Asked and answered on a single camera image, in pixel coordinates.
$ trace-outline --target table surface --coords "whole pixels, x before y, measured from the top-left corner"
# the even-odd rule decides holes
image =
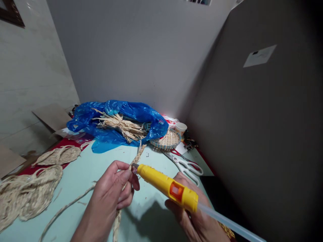
[[[94,154],[91,146],[86,147],[80,157],[64,169],[63,177],[47,209],[29,221],[22,222],[16,219],[0,234],[0,241],[38,241],[45,226],[58,210],[91,187],[92,182],[98,180],[114,160],[131,163],[138,149],[120,146],[102,154]],[[203,169],[204,175],[213,175],[197,150],[185,153],[184,156],[196,162]],[[149,165],[169,177],[174,177],[178,172],[171,160],[164,154],[151,150],[150,147],[146,147],[139,163]],[[185,240],[184,232],[164,205],[167,197],[143,179],[139,182],[140,191],[135,192],[131,205],[122,210],[118,240],[120,242]],[[202,183],[199,188],[205,193]],[[88,203],[91,195],[92,191],[79,201]],[[81,203],[75,203],[67,208],[51,225],[43,241],[70,241],[85,208],[86,206]],[[112,232],[108,241],[112,241]]]

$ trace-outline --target white plastic bag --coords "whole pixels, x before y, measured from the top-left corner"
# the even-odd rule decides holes
[[[175,129],[176,123],[179,123],[178,119],[173,119],[173,118],[170,118],[170,117],[164,116],[164,115],[163,115],[163,118],[166,120],[166,122],[169,125],[169,128],[171,128],[171,129]]]

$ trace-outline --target dried corn husk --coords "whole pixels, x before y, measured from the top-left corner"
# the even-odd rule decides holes
[[[133,140],[139,141],[145,138],[150,129],[150,123],[148,124],[139,124],[133,123],[129,120],[124,120],[122,114],[107,115],[105,112],[101,112],[95,108],[93,110],[102,114],[100,118],[92,118],[92,120],[99,120],[97,128],[115,128],[118,129],[123,137],[127,140],[128,143],[131,143]]]

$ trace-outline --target woven bamboo basket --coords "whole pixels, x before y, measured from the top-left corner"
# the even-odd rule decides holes
[[[156,148],[163,150],[171,150],[176,148],[180,141],[180,134],[173,129],[169,129],[162,139],[151,139],[149,142]]]

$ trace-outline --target blue plastic bag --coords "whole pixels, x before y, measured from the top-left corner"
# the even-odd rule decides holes
[[[168,129],[166,120],[144,103],[130,103],[117,100],[109,100],[105,103],[83,103],[76,108],[74,118],[67,123],[67,127],[73,132],[83,129],[85,132],[93,135],[96,138],[96,142],[92,145],[94,153],[103,153],[120,145],[138,147],[140,142],[132,141],[128,144],[121,132],[115,129],[97,128],[98,120],[92,120],[92,118],[98,118],[101,114],[92,108],[105,112],[108,115],[122,113],[125,117],[135,119],[140,123],[151,122],[150,131],[142,140],[142,144],[147,143],[150,139],[163,137]]]

